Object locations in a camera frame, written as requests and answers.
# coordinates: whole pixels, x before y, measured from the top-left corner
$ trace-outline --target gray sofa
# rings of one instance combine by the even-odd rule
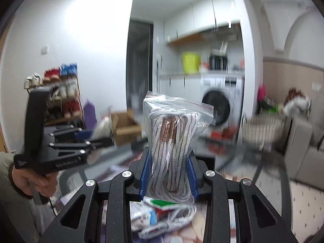
[[[289,178],[324,190],[324,95],[318,94],[306,117],[294,116],[285,163]]]

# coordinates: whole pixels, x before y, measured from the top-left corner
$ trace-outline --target washing machine door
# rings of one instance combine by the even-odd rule
[[[205,104],[214,106],[214,119],[212,126],[224,124],[231,114],[231,106],[226,96],[218,90],[211,90],[205,94],[202,99]]]

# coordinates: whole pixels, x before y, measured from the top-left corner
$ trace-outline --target cardboard box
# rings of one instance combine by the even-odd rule
[[[111,114],[114,139],[117,145],[130,143],[142,136],[142,127],[134,120],[134,112],[116,112]]]

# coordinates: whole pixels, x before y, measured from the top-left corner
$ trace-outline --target blue shoe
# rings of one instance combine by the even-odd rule
[[[77,63],[70,64],[70,66],[67,67],[67,74],[70,76],[77,75]]]
[[[60,76],[67,76],[67,66],[66,64],[62,64],[60,67]]]

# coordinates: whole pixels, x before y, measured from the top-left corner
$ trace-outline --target washing machine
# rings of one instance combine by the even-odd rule
[[[214,106],[211,123],[216,131],[238,129],[242,117],[244,77],[229,74],[202,74],[201,102]]]

